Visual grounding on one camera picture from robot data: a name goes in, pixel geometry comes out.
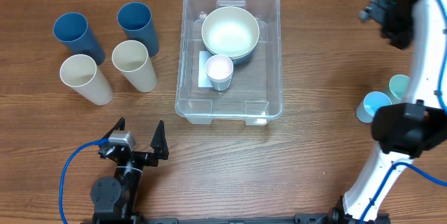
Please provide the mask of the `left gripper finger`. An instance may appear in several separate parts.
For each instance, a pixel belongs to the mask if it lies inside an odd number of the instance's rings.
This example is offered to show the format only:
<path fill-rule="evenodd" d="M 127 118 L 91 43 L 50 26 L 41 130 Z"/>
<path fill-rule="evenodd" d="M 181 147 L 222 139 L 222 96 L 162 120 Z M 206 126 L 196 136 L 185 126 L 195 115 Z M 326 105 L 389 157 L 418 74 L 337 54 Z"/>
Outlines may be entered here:
<path fill-rule="evenodd" d="M 125 118 L 121 117 L 118 122 L 103 136 L 103 139 L 108 139 L 115 130 L 125 129 Z"/>
<path fill-rule="evenodd" d="M 155 130 L 150 147 L 154 150 L 154 155 L 157 159 L 168 160 L 169 150 L 165 136 L 165 125 L 162 120 Z"/>

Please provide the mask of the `teal small cup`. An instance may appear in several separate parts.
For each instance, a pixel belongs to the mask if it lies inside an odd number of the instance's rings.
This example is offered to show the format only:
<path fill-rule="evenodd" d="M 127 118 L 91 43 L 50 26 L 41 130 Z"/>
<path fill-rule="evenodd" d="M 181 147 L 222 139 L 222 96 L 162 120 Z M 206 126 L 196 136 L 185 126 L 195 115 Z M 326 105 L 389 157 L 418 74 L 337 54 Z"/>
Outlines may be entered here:
<path fill-rule="evenodd" d="M 402 97 L 408 88 L 409 82 L 410 78 L 402 74 L 394 75 L 390 78 L 384 94 L 389 97 L 392 104 L 402 102 Z"/>

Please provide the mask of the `pink small cup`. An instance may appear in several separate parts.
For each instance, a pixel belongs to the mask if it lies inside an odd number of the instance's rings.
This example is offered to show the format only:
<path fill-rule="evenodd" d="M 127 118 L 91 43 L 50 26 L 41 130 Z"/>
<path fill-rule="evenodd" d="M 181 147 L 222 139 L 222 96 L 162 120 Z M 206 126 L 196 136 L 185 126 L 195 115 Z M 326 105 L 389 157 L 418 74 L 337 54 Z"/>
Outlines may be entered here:
<path fill-rule="evenodd" d="M 216 54 L 205 63 L 205 72 L 213 82 L 225 82 L 233 74 L 234 65 L 226 55 Z"/>

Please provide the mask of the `light blue small cup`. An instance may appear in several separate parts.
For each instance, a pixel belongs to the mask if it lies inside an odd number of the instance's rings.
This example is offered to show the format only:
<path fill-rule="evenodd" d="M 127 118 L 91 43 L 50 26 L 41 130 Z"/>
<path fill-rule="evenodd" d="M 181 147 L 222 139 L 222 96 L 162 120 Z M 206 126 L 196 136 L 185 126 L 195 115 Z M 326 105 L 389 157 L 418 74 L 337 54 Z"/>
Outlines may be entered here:
<path fill-rule="evenodd" d="M 380 91 L 372 91 L 364 97 L 357 107 L 356 116 L 363 123 L 372 123 L 377 110 L 391 104 L 392 102 L 386 94 Z"/>

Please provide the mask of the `dark blue bowl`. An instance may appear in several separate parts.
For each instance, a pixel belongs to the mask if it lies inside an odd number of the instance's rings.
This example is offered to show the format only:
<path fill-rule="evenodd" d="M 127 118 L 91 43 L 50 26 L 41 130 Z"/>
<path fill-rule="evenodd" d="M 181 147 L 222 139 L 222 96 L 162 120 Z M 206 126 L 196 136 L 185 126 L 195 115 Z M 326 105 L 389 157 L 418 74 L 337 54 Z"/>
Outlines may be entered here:
<path fill-rule="evenodd" d="M 226 50 L 217 50 L 213 51 L 209 48 L 206 49 L 211 55 L 222 54 L 229 57 L 234 65 L 243 64 L 250 60 L 252 54 L 255 52 L 256 47 L 252 49 L 250 52 L 246 50 L 235 50 L 235 49 L 226 49 Z"/>

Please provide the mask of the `cream bowl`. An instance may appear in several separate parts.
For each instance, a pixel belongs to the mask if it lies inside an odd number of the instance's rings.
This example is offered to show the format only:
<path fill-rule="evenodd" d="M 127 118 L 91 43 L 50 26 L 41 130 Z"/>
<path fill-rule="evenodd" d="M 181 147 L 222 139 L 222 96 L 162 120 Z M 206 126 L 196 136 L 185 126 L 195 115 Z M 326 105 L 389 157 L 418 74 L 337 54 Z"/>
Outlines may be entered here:
<path fill-rule="evenodd" d="M 261 34 L 256 18 L 247 10 L 226 6 L 212 11 L 201 28 L 205 47 L 212 54 L 238 59 L 250 54 Z"/>
<path fill-rule="evenodd" d="M 228 57 L 234 61 L 244 61 L 245 59 L 249 59 L 254 53 L 257 45 L 251 47 L 248 50 L 245 45 L 207 45 L 203 43 L 205 49 L 212 55 L 216 54 L 228 54 Z"/>

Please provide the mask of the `grey small cup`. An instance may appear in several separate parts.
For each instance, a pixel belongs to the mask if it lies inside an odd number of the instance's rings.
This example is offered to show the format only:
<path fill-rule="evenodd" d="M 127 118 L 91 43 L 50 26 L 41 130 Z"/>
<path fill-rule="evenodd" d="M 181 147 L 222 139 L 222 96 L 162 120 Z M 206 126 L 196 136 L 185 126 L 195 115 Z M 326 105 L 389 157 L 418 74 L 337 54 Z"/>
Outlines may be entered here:
<path fill-rule="evenodd" d="M 217 90 L 217 91 L 225 91 L 229 88 L 230 86 L 230 82 L 231 82 L 231 76 L 228 76 L 224 79 L 214 79 L 209 77 L 210 83 L 212 85 L 212 88 Z"/>

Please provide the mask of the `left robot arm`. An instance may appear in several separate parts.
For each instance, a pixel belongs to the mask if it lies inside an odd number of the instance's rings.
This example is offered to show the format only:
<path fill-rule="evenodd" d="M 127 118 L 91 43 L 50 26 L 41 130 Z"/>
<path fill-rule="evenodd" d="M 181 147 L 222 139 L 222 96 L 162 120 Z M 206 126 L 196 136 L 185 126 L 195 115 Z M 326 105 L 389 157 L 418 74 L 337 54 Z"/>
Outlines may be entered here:
<path fill-rule="evenodd" d="M 125 130 L 123 118 L 105 134 L 105 140 L 98 154 L 116 162 L 117 166 L 113 176 L 101 177 L 91 188 L 92 222 L 142 224 L 145 218 L 134 211 L 134 206 L 143 168 L 156 167 L 160 160 L 169 156 L 164 122 L 160 121 L 156 127 L 150 143 L 152 152 L 135 150 L 135 138 Z"/>

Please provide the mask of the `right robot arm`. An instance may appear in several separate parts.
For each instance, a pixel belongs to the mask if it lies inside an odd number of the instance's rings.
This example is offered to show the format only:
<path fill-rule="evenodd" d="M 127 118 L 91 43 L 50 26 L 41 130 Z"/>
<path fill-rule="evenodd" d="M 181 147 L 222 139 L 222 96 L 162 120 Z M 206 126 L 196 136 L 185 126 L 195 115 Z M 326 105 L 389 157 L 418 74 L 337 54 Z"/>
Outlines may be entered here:
<path fill-rule="evenodd" d="M 356 182 L 317 223 L 389 223 L 379 207 L 405 169 L 446 185 L 413 165 L 446 141 L 446 0 L 371 0 L 359 16 L 380 24 L 392 46 L 413 45 L 409 82 L 396 101 L 371 92 L 359 104 L 356 116 L 371 125 L 374 147 Z"/>

